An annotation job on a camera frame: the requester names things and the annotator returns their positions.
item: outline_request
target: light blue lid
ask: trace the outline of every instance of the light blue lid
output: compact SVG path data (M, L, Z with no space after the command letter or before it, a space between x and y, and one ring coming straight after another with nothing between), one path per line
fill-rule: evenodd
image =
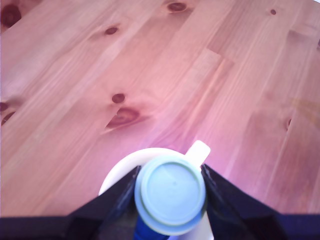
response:
M134 199L139 215L151 229L164 235L181 235L190 231L205 212L205 182L188 161L159 156L139 172Z

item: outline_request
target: wood grain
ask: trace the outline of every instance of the wood grain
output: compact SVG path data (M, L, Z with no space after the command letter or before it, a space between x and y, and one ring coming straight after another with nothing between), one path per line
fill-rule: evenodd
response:
M68 214L129 153L197 139L245 192L320 213L319 3L8 5L21 19L1 24L2 216Z

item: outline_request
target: mug handle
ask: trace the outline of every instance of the mug handle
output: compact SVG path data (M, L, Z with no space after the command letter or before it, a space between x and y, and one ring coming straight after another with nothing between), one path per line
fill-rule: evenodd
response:
M197 168L205 162L208 157L211 149L203 141L197 140L192 144L189 150L186 152L185 157L187 160L192 163Z

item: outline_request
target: cup lid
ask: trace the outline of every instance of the cup lid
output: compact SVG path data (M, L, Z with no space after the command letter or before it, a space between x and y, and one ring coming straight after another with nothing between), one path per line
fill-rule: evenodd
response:
M134 198L141 218L151 229L180 235L201 220L205 182L190 162L176 156L158 156L138 174Z

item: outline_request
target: white cup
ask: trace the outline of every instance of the white cup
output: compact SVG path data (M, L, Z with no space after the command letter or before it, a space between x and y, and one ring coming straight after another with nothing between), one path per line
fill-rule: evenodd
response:
M192 163L194 166L199 168L206 160L207 156L210 153L210 148L205 143L200 140L194 142L194 144L189 148L187 153L183 155L180 152L161 148L161 147L152 147L141 149L135 151L128 156L124 157L120 160L108 173L106 178L104 179L102 186L99 191L99 195L103 194L106 190L108 190L112 185L118 182L121 178L123 178L127 173L129 173L136 166L143 166L149 160L154 157L158 157L161 155L166 156L176 156L182 159L185 159ZM209 223L208 215L205 213L202 217L201 222L190 232L181 235L181 236L171 236L169 240L212 240L214 239L211 226Z

